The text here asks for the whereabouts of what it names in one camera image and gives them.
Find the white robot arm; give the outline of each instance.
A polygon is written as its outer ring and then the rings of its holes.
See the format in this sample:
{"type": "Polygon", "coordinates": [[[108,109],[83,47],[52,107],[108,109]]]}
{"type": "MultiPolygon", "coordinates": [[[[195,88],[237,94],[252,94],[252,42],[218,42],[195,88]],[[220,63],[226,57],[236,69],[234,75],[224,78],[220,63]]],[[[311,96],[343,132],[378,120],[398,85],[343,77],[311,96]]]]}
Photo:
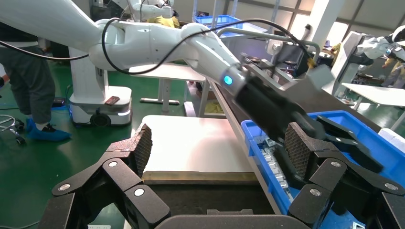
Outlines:
{"type": "MultiPolygon", "coordinates": [[[[109,20],[94,23],[70,0],[2,0],[0,21],[87,52],[96,67],[114,70],[106,60],[101,44],[103,28],[109,20]]],[[[197,23],[175,29],[152,23],[114,22],[106,32],[106,52],[111,62],[120,69],[159,63],[180,41],[208,30],[197,23]]],[[[243,67],[215,33],[205,32],[186,39],[165,61],[178,59],[184,59],[195,71],[226,89],[233,96],[234,103],[272,139],[284,138],[285,129],[291,122],[306,123],[312,137],[324,135],[322,128],[312,129],[318,124],[314,124],[300,106],[243,67]]],[[[316,79],[307,78],[315,82],[319,78],[333,79],[326,67],[310,72],[317,75],[316,79]]],[[[320,90],[323,85],[317,85],[310,91],[320,90]]]]}
{"type": "Polygon", "coordinates": [[[405,41],[405,25],[400,26],[395,32],[386,37],[370,38],[357,46],[368,58],[375,60],[382,55],[393,54],[398,60],[405,62],[405,51],[397,43],[405,41]]]}
{"type": "Polygon", "coordinates": [[[162,16],[164,18],[171,18],[173,16],[173,10],[171,6],[174,1],[168,0],[113,0],[121,8],[126,9],[128,2],[131,7],[131,12],[136,21],[142,19],[155,18],[162,16]]]}

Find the caster wheel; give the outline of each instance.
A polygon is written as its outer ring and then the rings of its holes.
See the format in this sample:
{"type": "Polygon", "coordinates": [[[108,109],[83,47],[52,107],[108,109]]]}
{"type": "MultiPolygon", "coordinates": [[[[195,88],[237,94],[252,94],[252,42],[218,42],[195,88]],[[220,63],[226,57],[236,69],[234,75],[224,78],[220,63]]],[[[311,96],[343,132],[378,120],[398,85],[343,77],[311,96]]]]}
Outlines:
{"type": "Polygon", "coordinates": [[[23,131],[24,128],[25,128],[24,122],[22,122],[20,119],[16,119],[15,121],[16,121],[15,128],[16,128],[18,131],[23,131]]]}
{"type": "Polygon", "coordinates": [[[15,141],[16,141],[17,144],[19,144],[19,145],[25,144],[25,139],[22,138],[22,137],[16,137],[16,138],[15,138],[15,141]]]}

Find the mobile phone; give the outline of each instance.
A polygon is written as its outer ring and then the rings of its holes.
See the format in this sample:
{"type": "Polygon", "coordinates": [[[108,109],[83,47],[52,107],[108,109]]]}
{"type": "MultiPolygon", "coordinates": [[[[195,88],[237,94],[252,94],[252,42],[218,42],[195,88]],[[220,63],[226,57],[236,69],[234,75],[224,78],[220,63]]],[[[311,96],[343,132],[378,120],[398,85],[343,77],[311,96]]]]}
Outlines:
{"type": "Polygon", "coordinates": [[[118,102],[119,101],[119,97],[117,97],[117,96],[112,96],[111,98],[109,98],[104,104],[105,105],[109,105],[109,106],[112,106],[112,105],[114,105],[116,102],[118,102]]]}

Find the workbench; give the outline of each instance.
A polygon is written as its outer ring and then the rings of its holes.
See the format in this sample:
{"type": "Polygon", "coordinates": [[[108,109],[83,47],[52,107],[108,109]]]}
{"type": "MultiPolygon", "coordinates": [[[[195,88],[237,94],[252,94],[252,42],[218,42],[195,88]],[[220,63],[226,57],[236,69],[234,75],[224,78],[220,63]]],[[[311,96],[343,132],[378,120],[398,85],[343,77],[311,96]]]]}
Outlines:
{"type": "Polygon", "coordinates": [[[145,184],[238,177],[257,182],[228,120],[148,115],[142,122],[151,128],[153,141],[145,184]]]}
{"type": "MultiPolygon", "coordinates": [[[[130,72],[141,72],[144,70],[151,69],[154,66],[156,66],[156,64],[142,65],[142,66],[138,66],[138,67],[132,67],[129,69],[129,71],[130,72]]],[[[179,101],[170,100],[171,82],[173,80],[181,80],[181,81],[185,81],[185,82],[187,82],[187,81],[204,82],[205,81],[205,76],[197,73],[191,67],[189,67],[187,65],[174,64],[174,63],[162,64],[156,70],[149,72],[149,73],[136,75],[136,77],[147,77],[147,78],[159,79],[158,98],[157,99],[141,98],[140,102],[141,103],[162,104],[162,114],[163,115],[166,115],[169,112],[170,104],[180,105],[179,101]]],[[[198,116],[201,116],[202,114],[204,114],[204,111],[205,111],[205,106],[207,104],[209,85],[207,85],[207,87],[208,88],[203,88],[203,91],[206,91],[207,93],[203,94],[205,96],[202,96],[202,98],[201,98],[201,105],[200,105],[200,109],[197,114],[198,116]]],[[[194,111],[194,107],[192,106],[192,103],[186,102],[187,90],[188,90],[187,83],[185,83],[184,108],[186,111],[191,110],[191,109],[194,111]]]]}
{"type": "MultiPolygon", "coordinates": [[[[374,87],[368,85],[342,83],[343,86],[354,91],[360,98],[357,100],[354,110],[357,110],[363,100],[363,98],[371,101],[372,103],[393,106],[404,107],[405,106],[405,90],[400,88],[388,88],[388,87],[374,87]]],[[[391,130],[396,130],[399,125],[405,119],[405,113],[403,113],[398,120],[391,127],[391,130]]]]}

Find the blue plastic crate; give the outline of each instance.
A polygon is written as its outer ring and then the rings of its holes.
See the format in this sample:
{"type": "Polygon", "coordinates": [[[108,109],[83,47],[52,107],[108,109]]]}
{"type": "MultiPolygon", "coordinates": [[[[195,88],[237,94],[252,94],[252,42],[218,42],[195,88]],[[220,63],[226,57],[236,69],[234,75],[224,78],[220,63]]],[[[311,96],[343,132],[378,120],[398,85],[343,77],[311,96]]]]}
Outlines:
{"type": "MultiPolygon", "coordinates": [[[[405,164],[405,154],[379,136],[375,131],[366,126],[356,117],[346,111],[327,111],[310,113],[308,115],[314,119],[318,115],[322,115],[352,130],[357,138],[370,149],[371,155],[384,166],[384,169],[380,174],[394,180],[402,186],[405,186],[405,177],[402,176],[402,174],[405,174],[405,166],[403,166],[405,164]]],[[[254,161],[268,186],[268,191],[276,201],[281,213],[286,214],[291,203],[284,190],[279,185],[273,172],[267,165],[262,152],[257,146],[257,142],[254,141],[254,137],[266,134],[251,120],[243,121],[241,127],[246,136],[245,143],[249,148],[249,156],[254,158],[254,161]]],[[[299,190],[290,188],[290,192],[292,196],[295,197],[299,190]]],[[[356,219],[350,213],[346,213],[343,216],[337,216],[334,212],[330,211],[321,228],[350,228],[353,221],[356,221],[356,219]]]]}
{"type": "MultiPolygon", "coordinates": [[[[197,23],[203,24],[203,25],[207,26],[208,28],[210,28],[211,24],[213,22],[213,17],[212,16],[195,17],[195,20],[197,23]]],[[[232,22],[237,22],[237,21],[240,21],[240,20],[238,18],[234,18],[229,15],[219,15],[216,26],[218,27],[218,26],[226,25],[226,24],[229,24],[232,22]]],[[[232,25],[230,27],[242,29],[243,24],[236,24],[236,25],[232,25]]]]}

